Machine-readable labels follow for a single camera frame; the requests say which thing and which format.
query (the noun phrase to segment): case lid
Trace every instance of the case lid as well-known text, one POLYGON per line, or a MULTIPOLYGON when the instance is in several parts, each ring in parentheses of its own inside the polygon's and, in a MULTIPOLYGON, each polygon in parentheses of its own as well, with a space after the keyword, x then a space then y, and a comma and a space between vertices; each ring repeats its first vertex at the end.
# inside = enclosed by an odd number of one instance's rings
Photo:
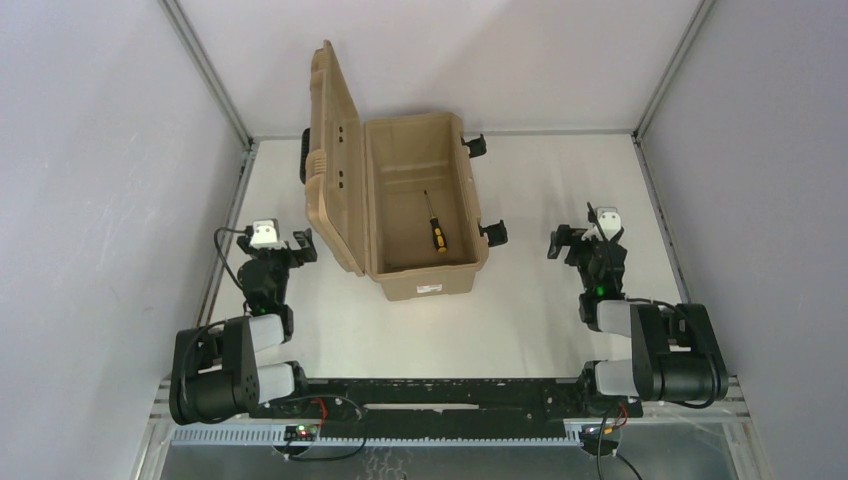
POLYGON ((342 268, 362 276, 368 265, 362 125, 328 40, 312 57, 309 88, 306 214, 342 268))

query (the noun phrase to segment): open case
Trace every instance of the open case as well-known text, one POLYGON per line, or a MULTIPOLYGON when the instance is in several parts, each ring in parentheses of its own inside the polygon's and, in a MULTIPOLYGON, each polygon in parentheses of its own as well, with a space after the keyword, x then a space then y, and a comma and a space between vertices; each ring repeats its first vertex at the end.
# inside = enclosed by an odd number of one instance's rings
POLYGON ((391 301, 471 291, 489 247, 507 241, 502 220, 480 226, 470 158, 485 153, 483 136, 466 143, 449 112, 361 124, 326 40, 312 57, 310 91, 306 210, 342 268, 367 273, 391 301), (444 253, 433 244, 425 191, 444 253))

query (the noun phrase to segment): screwdriver handle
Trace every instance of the screwdriver handle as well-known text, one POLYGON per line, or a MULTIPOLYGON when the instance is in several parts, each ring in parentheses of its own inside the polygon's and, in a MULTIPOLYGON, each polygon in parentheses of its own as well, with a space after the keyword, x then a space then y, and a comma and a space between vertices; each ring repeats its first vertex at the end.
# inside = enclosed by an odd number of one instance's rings
POLYGON ((430 226, 433 227, 433 246, 439 253, 448 251, 448 244, 445 241, 445 234, 442 233, 442 227, 439 226, 439 219, 433 217, 430 219, 430 226))

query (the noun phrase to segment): white label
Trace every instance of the white label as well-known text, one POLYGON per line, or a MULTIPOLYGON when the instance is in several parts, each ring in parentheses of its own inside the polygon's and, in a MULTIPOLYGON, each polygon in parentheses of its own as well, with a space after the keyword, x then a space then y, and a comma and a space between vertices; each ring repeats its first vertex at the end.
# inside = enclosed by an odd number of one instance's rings
POLYGON ((436 285, 418 285, 417 289, 418 293, 441 292, 442 284, 439 283, 436 285))

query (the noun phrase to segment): screwdriver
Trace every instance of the screwdriver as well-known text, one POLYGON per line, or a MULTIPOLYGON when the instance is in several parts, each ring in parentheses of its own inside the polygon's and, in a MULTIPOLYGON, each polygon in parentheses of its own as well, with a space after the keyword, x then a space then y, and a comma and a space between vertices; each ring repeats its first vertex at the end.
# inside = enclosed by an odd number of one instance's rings
POLYGON ((427 208, 430 210, 430 226, 433 228, 433 246, 439 253, 448 251, 448 244, 445 241, 445 234, 442 233, 442 227, 439 226, 439 219, 433 213, 433 205, 430 204, 430 196, 427 195, 427 190, 424 190, 424 198, 427 199, 427 208))

